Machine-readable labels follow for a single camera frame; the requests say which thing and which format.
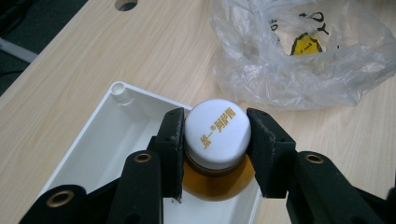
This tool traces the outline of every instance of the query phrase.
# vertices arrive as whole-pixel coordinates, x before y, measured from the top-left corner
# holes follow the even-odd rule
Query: screw hole
[[[305,158],[308,161],[310,161],[312,163],[316,163],[316,164],[321,164],[321,163],[324,162],[324,160],[320,156],[317,156],[317,155],[314,155],[314,154],[306,155]]]
[[[151,160],[151,155],[148,153],[141,153],[134,157],[134,160],[137,162],[146,162]]]
[[[140,222],[140,216],[137,214],[131,214],[125,218],[125,224],[138,224]]]
[[[366,220],[364,220],[362,217],[352,217],[350,220],[354,224],[367,224]]]
[[[48,207],[60,207],[70,202],[74,197],[74,192],[70,189],[62,190],[52,194],[47,200]]]
[[[116,9],[118,11],[129,11],[136,7],[137,0],[117,0],[116,1]]]

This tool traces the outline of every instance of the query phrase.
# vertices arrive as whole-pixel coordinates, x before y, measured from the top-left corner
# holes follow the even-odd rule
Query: plastic bag
[[[396,42],[352,0],[212,0],[214,77],[234,101],[275,109],[356,105],[396,72]]]

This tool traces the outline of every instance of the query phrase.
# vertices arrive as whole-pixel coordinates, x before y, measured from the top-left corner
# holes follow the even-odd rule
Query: yellow label
[[[308,33],[304,33],[294,40],[290,55],[310,54],[322,52],[319,42]]]
[[[210,140],[210,137],[212,136],[213,133],[215,133],[215,130],[218,130],[219,133],[223,129],[227,127],[227,125],[230,123],[230,120],[235,117],[236,114],[235,112],[228,107],[220,116],[219,118],[210,126],[210,133],[209,134],[203,134],[201,136],[201,142],[204,144],[204,149],[207,149],[210,144],[212,144],[212,141]]]

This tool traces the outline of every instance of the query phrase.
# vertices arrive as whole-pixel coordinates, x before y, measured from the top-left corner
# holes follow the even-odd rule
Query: white lid
[[[238,105],[212,99],[192,109],[185,136],[191,159],[207,169],[223,170],[242,159],[250,140],[250,122]]]

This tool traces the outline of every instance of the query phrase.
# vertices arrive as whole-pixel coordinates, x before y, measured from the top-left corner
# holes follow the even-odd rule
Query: wooden table
[[[225,96],[209,61],[219,42],[209,1],[141,0],[130,11],[89,1],[0,98],[0,223],[16,223],[102,99],[120,80],[185,105]],[[396,4],[375,12],[396,34]],[[396,80],[355,107],[272,116],[298,150],[327,155],[356,187],[385,198],[396,168]],[[256,223],[290,222],[285,200],[262,200]]]

